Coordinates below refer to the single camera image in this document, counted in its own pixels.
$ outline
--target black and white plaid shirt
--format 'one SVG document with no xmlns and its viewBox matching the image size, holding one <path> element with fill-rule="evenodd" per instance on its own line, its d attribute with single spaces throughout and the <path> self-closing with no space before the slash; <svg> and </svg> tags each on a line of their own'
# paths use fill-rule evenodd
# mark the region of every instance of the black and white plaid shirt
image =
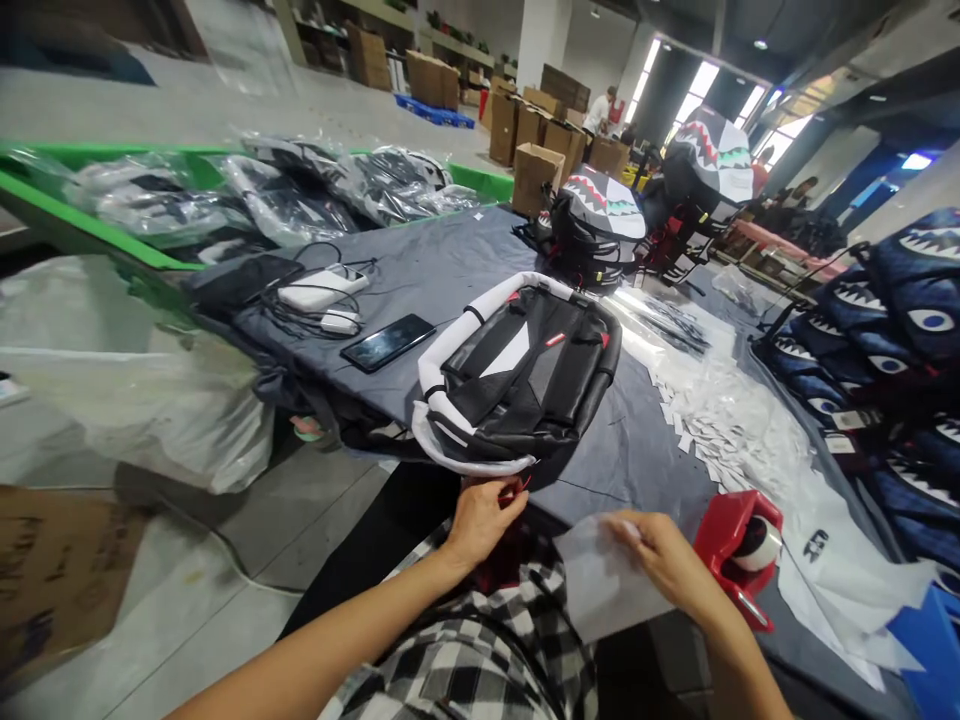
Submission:
<svg viewBox="0 0 960 720">
<path fill-rule="evenodd" d="M 449 528 L 393 575 L 440 547 Z M 567 619 L 560 558 L 532 534 L 524 544 L 516 587 L 471 590 L 427 611 L 379 666 L 347 679 L 320 720 L 595 720 L 593 649 Z"/>
</svg>

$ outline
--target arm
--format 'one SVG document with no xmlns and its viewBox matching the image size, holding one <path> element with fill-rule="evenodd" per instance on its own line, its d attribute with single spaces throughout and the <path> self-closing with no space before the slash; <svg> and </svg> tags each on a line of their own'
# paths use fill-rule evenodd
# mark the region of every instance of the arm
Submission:
<svg viewBox="0 0 960 720">
<path fill-rule="evenodd" d="M 703 630 L 721 717 L 792 720 L 760 646 L 690 543 L 667 515 L 624 510 L 608 521 L 663 596 Z"/>
<path fill-rule="evenodd" d="M 464 490 L 443 547 L 335 607 L 204 690 L 168 720 L 316 720 L 347 676 L 374 662 L 493 551 L 528 493 L 500 509 L 512 481 Z"/>
</svg>

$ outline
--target forearm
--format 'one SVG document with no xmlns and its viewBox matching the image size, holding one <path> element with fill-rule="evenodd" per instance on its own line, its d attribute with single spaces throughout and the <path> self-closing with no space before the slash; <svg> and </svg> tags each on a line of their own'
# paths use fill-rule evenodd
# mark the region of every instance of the forearm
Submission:
<svg viewBox="0 0 960 720">
<path fill-rule="evenodd" d="M 707 638 L 718 718 L 792 720 L 753 633 L 736 609 L 700 623 Z"/>
<path fill-rule="evenodd" d="M 351 672 L 380 657 L 468 570 L 436 552 L 284 638 L 170 719 L 315 720 Z"/>
</svg>

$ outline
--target hang tag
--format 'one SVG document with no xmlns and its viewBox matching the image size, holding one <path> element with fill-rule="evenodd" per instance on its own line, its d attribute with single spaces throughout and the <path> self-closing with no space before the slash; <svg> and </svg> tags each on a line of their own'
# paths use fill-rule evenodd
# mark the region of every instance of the hang tag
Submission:
<svg viewBox="0 0 960 720">
<path fill-rule="evenodd" d="M 870 461 L 853 435 L 826 429 L 821 429 L 820 435 L 827 450 L 844 473 L 861 473 L 869 470 Z"/>
<path fill-rule="evenodd" d="M 837 430 L 861 430 L 871 425 L 877 425 L 883 416 L 878 410 L 848 410 L 842 413 L 831 413 L 830 417 L 837 426 Z"/>
</svg>

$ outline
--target window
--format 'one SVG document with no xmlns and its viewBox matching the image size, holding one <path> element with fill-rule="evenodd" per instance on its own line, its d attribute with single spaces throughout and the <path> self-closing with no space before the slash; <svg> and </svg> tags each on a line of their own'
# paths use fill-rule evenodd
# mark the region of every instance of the window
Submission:
<svg viewBox="0 0 960 720">
<path fill-rule="evenodd" d="M 697 70 L 693 82 L 690 83 L 687 96 L 683 99 L 683 102 L 680 103 L 680 109 L 677 111 L 674 125 L 681 125 L 690 116 L 690 113 L 703 105 L 703 98 L 710 92 L 710 86 L 713 85 L 713 81 L 717 79 L 718 72 L 720 72 L 720 68 L 713 63 L 708 63 L 706 60 L 700 63 L 700 69 Z"/>
<path fill-rule="evenodd" d="M 787 151 L 787 148 L 793 144 L 793 141 L 797 139 L 797 135 L 800 134 L 810 122 L 810 119 L 813 115 L 807 115 L 806 117 L 799 118 L 793 122 L 787 123 L 786 125 L 781 125 L 772 133 L 770 133 L 766 139 L 760 145 L 757 146 L 757 151 L 753 154 L 754 157 L 757 157 L 760 153 L 766 150 L 768 147 L 773 146 L 773 157 L 770 158 L 770 162 L 766 164 L 767 170 L 770 170 L 774 165 L 777 164 L 777 161 L 783 157 L 783 154 Z"/>
<path fill-rule="evenodd" d="M 740 110 L 740 115 L 737 116 L 736 122 L 733 124 L 738 128 L 743 128 L 747 124 L 747 120 L 750 119 L 750 114 L 756 109 L 757 105 L 760 103 L 760 98 L 763 97 L 765 92 L 762 85 L 754 85 L 753 92 L 750 93 L 750 97 L 747 98 L 747 101 L 743 104 L 743 108 Z"/>
<path fill-rule="evenodd" d="M 640 96 L 643 95 L 643 88 L 647 86 L 647 79 L 650 77 L 650 71 L 653 69 L 653 61 L 657 59 L 657 53 L 660 51 L 660 39 L 654 38 L 650 44 L 650 51 L 647 53 L 647 59 L 643 63 L 643 72 L 640 73 L 640 80 L 637 81 L 637 89 L 633 91 L 633 99 L 627 107 L 627 117 L 625 122 L 633 120 L 633 114 L 637 111 L 637 103 L 640 102 Z"/>
</svg>

